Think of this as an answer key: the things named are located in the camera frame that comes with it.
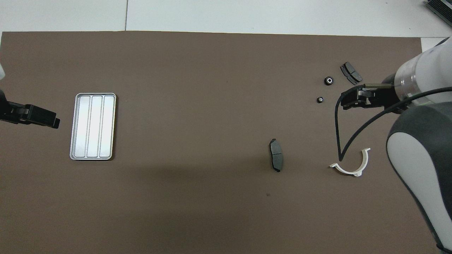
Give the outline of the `brown table mat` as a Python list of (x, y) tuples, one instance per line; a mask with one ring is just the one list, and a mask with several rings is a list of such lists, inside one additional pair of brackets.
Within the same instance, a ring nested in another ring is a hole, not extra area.
[[(4, 32), (0, 89), (61, 124), (0, 121), (0, 254), (438, 254), (386, 156), (396, 114), (347, 151), (354, 170), (371, 148), (361, 177), (329, 167), (340, 66), (379, 83), (421, 52), (416, 37)], [(79, 93), (117, 97), (108, 161), (69, 156)]]

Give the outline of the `short grey brake pad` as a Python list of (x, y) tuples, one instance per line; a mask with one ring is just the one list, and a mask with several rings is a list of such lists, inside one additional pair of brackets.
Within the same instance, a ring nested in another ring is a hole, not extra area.
[(356, 71), (356, 69), (349, 63), (345, 62), (340, 66), (340, 69), (346, 79), (352, 84), (357, 85), (363, 81), (362, 76)]

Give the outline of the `silver ribbed metal tray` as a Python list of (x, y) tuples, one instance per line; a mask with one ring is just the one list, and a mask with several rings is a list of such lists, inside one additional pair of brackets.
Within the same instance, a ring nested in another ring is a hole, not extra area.
[(108, 161), (113, 157), (114, 93), (79, 93), (75, 97), (69, 156), (76, 161)]

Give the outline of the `long grey brake pad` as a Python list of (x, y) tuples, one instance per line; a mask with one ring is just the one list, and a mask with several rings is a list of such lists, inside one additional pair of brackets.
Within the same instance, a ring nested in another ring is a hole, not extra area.
[(269, 143), (272, 168), (276, 172), (281, 172), (284, 163), (284, 156), (280, 144), (276, 139), (272, 139)]

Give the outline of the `dark ribbed metal device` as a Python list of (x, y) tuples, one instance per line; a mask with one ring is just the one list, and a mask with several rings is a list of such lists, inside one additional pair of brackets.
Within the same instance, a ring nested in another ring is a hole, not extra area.
[(452, 22), (452, 0), (427, 0), (425, 5), (439, 18)]

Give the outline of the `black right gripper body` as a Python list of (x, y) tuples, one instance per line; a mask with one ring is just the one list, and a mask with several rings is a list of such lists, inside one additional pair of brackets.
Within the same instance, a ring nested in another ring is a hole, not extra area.
[(374, 96), (369, 98), (369, 102), (373, 107), (384, 107), (384, 109), (387, 109), (390, 106), (400, 102), (400, 99), (393, 87), (395, 75), (396, 73), (391, 74), (381, 82), (383, 84), (392, 85), (390, 89), (375, 90)]

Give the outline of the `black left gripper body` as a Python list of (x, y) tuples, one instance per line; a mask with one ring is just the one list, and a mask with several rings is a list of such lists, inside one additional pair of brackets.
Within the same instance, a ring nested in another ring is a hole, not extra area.
[(0, 120), (13, 124), (29, 124), (23, 115), (27, 116), (29, 109), (25, 105), (9, 102), (3, 91), (0, 91)]

